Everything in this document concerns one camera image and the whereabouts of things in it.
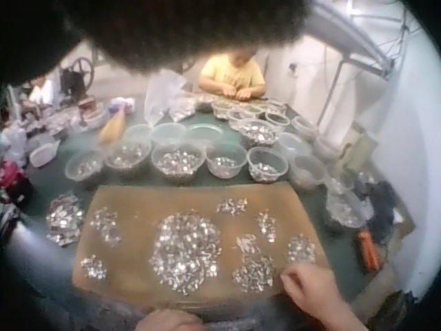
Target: hand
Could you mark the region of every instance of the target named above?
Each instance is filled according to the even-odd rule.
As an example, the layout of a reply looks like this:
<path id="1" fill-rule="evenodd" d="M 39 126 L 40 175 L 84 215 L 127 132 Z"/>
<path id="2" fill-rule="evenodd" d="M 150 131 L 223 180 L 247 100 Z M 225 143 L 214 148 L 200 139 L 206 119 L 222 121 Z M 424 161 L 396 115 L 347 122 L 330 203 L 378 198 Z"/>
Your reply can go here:
<path id="1" fill-rule="evenodd" d="M 139 321 L 135 331 L 203 331 L 202 321 L 180 310 L 155 310 Z"/>
<path id="2" fill-rule="evenodd" d="M 331 270 L 306 263 L 294 264 L 280 277 L 293 302 L 328 330 L 367 330 L 340 296 Z"/>
<path id="3" fill-rule="evenodd" d="M 247 88 L 244 88 L 243 90 L 240 90 L 236 94 L 236 99 L 240 101 L 247 101 L 251 99 L 251 91 Z"/>
<path id="4" fill-rule="evenodd" d="M 236 96 L 236 88 L 234 86 L 225 84 L 222 87 L 222 94 L 228 98 L 233 98 Z"/>

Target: orange tool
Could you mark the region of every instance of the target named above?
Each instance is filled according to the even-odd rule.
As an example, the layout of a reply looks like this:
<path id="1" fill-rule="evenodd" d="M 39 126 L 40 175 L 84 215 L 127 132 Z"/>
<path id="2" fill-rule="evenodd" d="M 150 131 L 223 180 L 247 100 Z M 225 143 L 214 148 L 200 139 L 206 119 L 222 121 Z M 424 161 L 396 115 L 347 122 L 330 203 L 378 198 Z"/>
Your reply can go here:
<path id="1" fill-rule="evenodd" d="M 368 230 L 363 230 L 358 233 L 360 240 L 360 248 L 365 262 L 365 267 L 368 272 L 377 271 L 380 269 L 378 263 L 378 255 L 373 246 L 371 233 Z"/>

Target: table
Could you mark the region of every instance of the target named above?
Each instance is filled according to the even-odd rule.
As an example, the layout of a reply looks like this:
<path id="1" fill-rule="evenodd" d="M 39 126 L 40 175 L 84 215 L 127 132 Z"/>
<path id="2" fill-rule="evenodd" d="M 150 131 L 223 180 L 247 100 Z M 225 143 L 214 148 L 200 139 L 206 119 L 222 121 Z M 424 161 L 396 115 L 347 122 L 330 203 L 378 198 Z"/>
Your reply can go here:
<path id="1" fill-rule="evenodd" d="M 127 117 L 127 127 L 143 122 L 143 97 L 139 96 L 135 99 L 136 111 Z M 183 121 L 183 124 L 187 126 L 195 123 L 216 124 L 224 130 L 226 141 L 238 140 L 238 133 L 231 130 L 227 122 L 217 121 L 212 114 L 198 113 L 196 116 Z M 76 244 L 60 248 L 48 241 L 45 237 L 48 233 L 45 213 L 51 200 L 68 190 L 73 190 L 82 200 L 83 207 L 88 208 L 94 192 L 84 191 L 76 187 L 72 181 L 64 176 L 64 168 L 68 159 L 74 153 L 87 150 L 97 143 L 98 133 L 99 130 L 89 131 L 69 137 L 60 145 L 54 161 L 40 170 L 31 166 L 27 169 L 29 178 L 35 187 L 35 193 L 25 209 L 27 216 L 24 218 L 23 224 L 18 224 L 6 248 L 6 256 L 18 276 L 43 296 L 51 298 L 69 313 L 84 321 L 95 319 L 97 310 L 101 309 L 103 304 L 97 298 L 73 288 L 71 275 Z M 242 169 L 237 177 L 224 181 L 212 176 L 204 165 L 198 173 L 194 185 L 237 185 L 251 182 L 246 167 Z M 169 183 L 164 178 L 157 176 L 153 169 L 150 169 L 144 177 L 124 181 L 117 177 L 108 176 L 103 184 L 169 186 Z M 359 264 L 357 249 L 353 246 L 353 237 L 349 234 L 336 236 L 326 229 L 323 222 L 325 193 L 324 188 L 317 188 L 311 192 L 299 192 L 298 195 L 316 229 L 329 264 L 336 273 L 338 287 L 343 297 L 350 301 L 363 290 L 373 276 L 363 273 Z M 250 311 L 259 309 L 258 314 L 260 316 L 271 316 L 271 320 L 280 320 L 280 316 L 282 316 L 280 315 L 282 314 L 282 308 L 280 308 L 279 303 L 271 299 L 265 303 L 254 303 L 250 305 L 249 309 Z"/>

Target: yellow shirt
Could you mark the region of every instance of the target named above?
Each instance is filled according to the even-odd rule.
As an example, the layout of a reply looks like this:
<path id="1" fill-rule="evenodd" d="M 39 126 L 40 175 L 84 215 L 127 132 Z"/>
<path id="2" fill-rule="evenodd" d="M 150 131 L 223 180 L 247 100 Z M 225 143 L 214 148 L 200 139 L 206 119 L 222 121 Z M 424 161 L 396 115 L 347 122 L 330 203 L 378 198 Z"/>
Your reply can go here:
<path id="1" fill-rule="evenodd" d="M 227 83 L 237 90 L 264 85 L 262 72 L 254 60 L 249 60 L 241 68 L 233 66 L 227 54 L 212 57 L 202 69 L 201 76 L 209 77 L 220 83 Z"/>

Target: cardboard sheet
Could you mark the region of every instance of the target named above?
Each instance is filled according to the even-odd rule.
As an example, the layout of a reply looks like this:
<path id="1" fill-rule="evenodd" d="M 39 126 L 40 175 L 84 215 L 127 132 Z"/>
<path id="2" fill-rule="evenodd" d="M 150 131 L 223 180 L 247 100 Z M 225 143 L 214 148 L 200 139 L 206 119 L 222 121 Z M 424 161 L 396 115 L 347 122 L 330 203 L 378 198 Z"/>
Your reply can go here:
<path id="1" fill-rule="evenodd" d="M 237 217 L 216 214 L 224 198 L 247 198 L 245 213 Z M 94 211 L 107 206 L 118 212 L 122 242 L 115 248 L 104 243 L 90 226 Z M 221 233 L 222 253 L 218 258 L 218 276 L 208 278 L 200 289 L 183 296 L 167 285 L 160 285 L 149 263 L 152 255 L 155 223 L 176 212 L 191 209 L 210 217 Z M 268 243 L 260 233 L 255 216 L 265 209 L 277 219 L 276 241 Z M 287 263 L 287 244 L 291 237 L 303 233 L 316 244 L 316 262 L 328 267 L 325 253 L 314 227 L 297 194 L 288 183 L 272 185 L 235 185 L 210 188 L 140 188 L 101 186 L 90 204 L 76 254 L 73 284 L 83 290 L 126 302 L 137 308 L 203 307 L 228 301 L 247 301 L 280 292 L 280 284 L 260 294 L 247 294 L 232 281 L 232 272 L 241 265 L 236 237 L 255 234 L 261 250 L 270 255 L 277 268 Z M 95 254 L 108 270 L 106 281 L 85 277 L 80 262 Z"/>

